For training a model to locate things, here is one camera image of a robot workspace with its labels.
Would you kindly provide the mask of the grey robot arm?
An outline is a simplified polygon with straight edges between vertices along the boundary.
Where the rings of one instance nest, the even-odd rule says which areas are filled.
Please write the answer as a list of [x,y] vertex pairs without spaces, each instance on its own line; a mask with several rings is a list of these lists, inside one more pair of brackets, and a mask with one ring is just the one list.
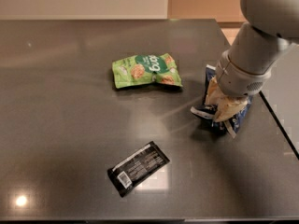
[[205,103],[216,107],[216,122],[241,111],[271,77],[276,60],[299,41],[299,0],[240,0],[240,7],[247,21],[208,84]]

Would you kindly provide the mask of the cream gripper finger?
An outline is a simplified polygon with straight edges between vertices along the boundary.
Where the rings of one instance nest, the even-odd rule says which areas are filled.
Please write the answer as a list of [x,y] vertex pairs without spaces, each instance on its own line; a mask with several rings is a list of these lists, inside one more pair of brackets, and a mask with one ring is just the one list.
[[247,98],[229,97],[228,102],[217,105],[213,120],[215,122],[226,121],[237,114],[248,104]]
[[205,104],[219,105],[225,102],[228,102],[228,96],[222,92],[217,79],[213,77],[208,83]]

